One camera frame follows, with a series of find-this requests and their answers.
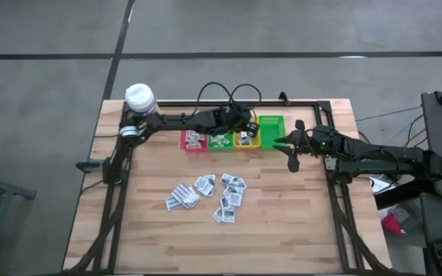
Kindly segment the red bag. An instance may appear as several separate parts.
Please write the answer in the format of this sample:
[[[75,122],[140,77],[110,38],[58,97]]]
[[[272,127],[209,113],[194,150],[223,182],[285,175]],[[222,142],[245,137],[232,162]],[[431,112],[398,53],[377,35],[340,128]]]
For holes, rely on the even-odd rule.
[[[401,229],[398,220],[393,213],[388,213],[381,220],[381,225],[384,230],[389,231],[395,235],[403,235],[404,232]]]

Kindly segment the yellow plastic basket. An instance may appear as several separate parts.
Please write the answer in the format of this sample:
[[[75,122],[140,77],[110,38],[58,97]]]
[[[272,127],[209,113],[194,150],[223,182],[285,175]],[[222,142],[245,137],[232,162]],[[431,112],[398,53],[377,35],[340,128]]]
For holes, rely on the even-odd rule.
[[[258,148],[261,146],[261,140],[260,140],[259,133],[257,133],[257,135],[254,137],[249,136],[250,138],[252,138],[252,145],[251,146],[240,146],[238,139],[241,138],[240,137],[241,132],[233,134],[233,145],[235,148],[237,148],[237,149],[255,149],[255,148]]]

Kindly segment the green plastic basket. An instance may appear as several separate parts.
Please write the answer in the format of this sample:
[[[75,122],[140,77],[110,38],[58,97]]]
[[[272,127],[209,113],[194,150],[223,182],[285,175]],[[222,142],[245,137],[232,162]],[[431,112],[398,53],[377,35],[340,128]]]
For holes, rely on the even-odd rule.
[[[261,147],[271,149],[276,139],[286,136],[284,116],[264,115],[259,117]]]
[[[216,148],[212,148],[212,147],[209,146],[209,144],[211,143],[211,137],[212,136],[208,136],[208,139],[207,139],[208,149],[209,150],[232,150],[234,148],[234,145],[233,145],[233,134],[232,133],[226,133],[226,134],[228,134],[227,138],[230,139],[231,142],[232,142],[232,146],[231,147],[222,147],[221,144],[217,144]]]

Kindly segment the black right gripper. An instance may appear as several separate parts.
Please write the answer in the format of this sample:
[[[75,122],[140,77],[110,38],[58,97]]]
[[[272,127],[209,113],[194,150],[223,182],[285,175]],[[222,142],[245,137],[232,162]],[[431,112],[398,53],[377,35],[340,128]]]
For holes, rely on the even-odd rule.
[[[345,156],[345,138],[336,129],[325,125],[306,129],[302,120],[295,122],[295,130],[288,136],[274,139],[274,142],[289,144],[274,145],[274,148],[289,157],[288,168],[291,173],[298,172],[298,156],[302,154],[331,158]]]

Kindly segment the white paper sheet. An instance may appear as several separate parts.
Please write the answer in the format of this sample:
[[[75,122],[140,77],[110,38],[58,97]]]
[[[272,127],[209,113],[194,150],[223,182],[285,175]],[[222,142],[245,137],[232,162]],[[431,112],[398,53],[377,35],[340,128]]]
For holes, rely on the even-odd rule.
[[[392,183],[381,181],[380,179],[371,178],[371,188],[375,195],[394,189],[395,185]]]

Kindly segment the Lysol wipes canister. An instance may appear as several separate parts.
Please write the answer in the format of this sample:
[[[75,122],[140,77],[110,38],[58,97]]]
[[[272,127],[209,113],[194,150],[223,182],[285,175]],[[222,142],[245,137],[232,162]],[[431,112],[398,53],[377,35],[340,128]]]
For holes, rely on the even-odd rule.
[[[133,84],[125,91],[125,99],[132,111],[145,116],[157,111],[157,101],[153,91],[146,84]]]

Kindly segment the black beam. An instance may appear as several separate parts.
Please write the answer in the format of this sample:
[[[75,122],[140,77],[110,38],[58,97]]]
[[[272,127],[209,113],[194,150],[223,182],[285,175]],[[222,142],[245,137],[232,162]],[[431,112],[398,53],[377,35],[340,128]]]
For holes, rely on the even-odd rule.
[[[374,196],[378,209],[385,209],[400,202],[417,198],[422,192],[435,193],[434,182],[414,179]]]

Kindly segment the red plastic basket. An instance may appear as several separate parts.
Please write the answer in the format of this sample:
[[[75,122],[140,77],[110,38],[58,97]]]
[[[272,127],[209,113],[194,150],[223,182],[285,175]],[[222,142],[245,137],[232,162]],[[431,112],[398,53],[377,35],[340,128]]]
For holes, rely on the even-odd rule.
[[[196,133],[196,131],[193,130],[183,130],[181,132],[181,136],[180,136],[180,148],[182,150],[185,150],[186,152],[202,152],[205,151],[207,149],[207,135],[206,135],[206,140],[205,141],[200,141],[198,143],[193,143],[190,139],[189,142],[185,141],[185,132],[186,131],[190,131],[190,135],[191,133]]]

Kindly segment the pile of red-striped packets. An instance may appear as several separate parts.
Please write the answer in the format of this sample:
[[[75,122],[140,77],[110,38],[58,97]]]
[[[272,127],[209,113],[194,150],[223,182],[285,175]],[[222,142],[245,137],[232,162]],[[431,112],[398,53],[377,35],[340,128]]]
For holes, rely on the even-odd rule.
[[[176,186],[171,192],[172,197],[174,197],[179,202],[182,202],[185,199],[189,199],[191,196],[191,191],[184,184],[180,183]]]

